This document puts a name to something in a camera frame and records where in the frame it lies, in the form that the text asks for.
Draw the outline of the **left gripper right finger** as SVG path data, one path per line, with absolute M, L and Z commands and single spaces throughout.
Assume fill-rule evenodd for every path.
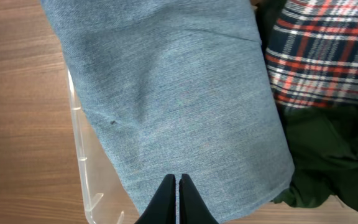
M 180 224 L 218 224 L 188 174 L 181 175 L 179 198 Z

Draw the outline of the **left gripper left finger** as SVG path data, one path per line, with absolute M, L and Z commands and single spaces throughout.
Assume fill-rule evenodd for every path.
M 135 224 L 176 224 L 176 181 L 167 174 Z

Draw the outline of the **clear plastic storage container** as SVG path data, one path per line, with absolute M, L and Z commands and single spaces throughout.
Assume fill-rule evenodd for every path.
M 135 223 L 139 213 L 86 119 L 70 73 L 67 83 L 85 217 L 90 224 Z

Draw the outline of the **blue denim jeans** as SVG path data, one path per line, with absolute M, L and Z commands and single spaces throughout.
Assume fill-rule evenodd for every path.
M 136 209 L 188 174 L 212 216 L 247 216 L 294 171 L 245 0 L 46 0 L 86 118 Z

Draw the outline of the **green cloth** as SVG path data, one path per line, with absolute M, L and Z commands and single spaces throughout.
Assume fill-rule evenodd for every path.
M 287 1 L 258 3 L 257 23 L 264 53 Z M 275 198 L 275 203 L 316 208 L 335 196 L 358 212 L 358 105 L 277 107 L 295 171 L 290 187 Z

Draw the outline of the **red plaid cloth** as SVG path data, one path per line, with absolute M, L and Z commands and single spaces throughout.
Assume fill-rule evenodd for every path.
M 265 51 L 277 104 L 358 105 L 358 0 L 290 0 Z

